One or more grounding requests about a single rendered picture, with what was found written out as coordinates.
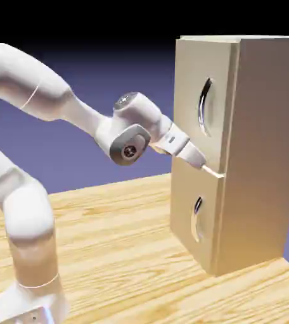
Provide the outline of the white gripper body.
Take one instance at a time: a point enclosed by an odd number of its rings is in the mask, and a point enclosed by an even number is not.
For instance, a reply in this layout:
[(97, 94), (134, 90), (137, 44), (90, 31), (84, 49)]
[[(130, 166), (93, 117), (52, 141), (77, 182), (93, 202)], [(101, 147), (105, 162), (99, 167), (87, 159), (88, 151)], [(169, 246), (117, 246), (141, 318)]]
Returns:
[(205, 156), (190, 140), (185, 144), (176, 157), (182, 159), (196, 169), (201, 169), (203, 165), (206, 164)]

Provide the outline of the small light wood cabinet door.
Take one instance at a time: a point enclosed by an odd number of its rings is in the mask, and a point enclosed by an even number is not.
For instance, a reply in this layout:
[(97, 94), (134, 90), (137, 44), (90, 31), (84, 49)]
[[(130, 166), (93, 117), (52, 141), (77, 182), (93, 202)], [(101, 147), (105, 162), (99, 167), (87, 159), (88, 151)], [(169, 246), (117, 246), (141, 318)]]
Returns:
[[(224, 183), (225, 178), (197, 170), (181, 159), (172, 160), (170, 229), (201, 267), (214, 276), (227, 272), (218, 255)], [(198, 224), (202, 237), (195, 242), (190, 221), (198, 196), (203, 198)]]

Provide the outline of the light wood cabinet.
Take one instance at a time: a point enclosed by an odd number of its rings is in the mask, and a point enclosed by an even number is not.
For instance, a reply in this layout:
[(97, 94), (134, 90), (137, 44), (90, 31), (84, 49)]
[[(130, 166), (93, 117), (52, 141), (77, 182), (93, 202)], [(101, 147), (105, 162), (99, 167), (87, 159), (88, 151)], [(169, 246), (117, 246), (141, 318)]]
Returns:
[(289, 36), (181, 39), (239, 44), (222, 195), (221, 263), (231, 273), (279, 258), (289, 225)]

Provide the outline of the large light wood cabinet door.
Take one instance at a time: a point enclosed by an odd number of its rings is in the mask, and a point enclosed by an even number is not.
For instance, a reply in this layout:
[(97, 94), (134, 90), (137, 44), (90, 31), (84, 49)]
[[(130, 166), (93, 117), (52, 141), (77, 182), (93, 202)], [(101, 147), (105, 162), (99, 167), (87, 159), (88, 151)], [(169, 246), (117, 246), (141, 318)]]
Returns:
[[(207, 166), (225, 173), (231, 110), (239, 54), (237, 42), (181, 39), (176, 43), (174, 122), (201, 150)], [(205, 103), (205, 124), (198, 123), (198, 101), (206, 79), (212, 86)]]

